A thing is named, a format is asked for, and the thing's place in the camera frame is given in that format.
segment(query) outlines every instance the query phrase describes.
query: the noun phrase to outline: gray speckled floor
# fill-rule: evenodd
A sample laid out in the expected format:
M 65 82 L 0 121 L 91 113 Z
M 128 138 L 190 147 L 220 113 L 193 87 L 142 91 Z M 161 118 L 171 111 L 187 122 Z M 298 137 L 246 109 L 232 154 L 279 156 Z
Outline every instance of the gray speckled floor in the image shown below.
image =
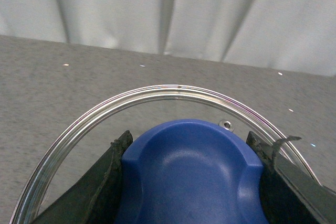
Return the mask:
M 154 84 L 205 87 L 248 105 L 284 133 L 301 136 L 295 146 L 321 182 L 336 190 L 335 77 L 286 71 L 281 76 L 271 69 L 5 36 L 0 36 L 0 60 L 0 223 L 9 222 L 26 180 L 67 126 L 111 96 Z M 239 136 L 248 131 L 203 105 L 167 101 L 133 107 L 98 125 L 73 149 L 42 207 L 68 189 L 124 130 L 137 137 L 177 118 L 226 118 Z

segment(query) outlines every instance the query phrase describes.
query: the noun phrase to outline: white backdrop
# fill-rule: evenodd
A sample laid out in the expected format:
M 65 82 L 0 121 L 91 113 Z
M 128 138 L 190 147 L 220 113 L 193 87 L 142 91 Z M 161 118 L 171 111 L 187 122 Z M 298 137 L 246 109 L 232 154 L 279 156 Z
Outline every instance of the white backdrop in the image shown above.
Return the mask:
M 0 0 L 0 34 L 336 74 L 336 0 Z

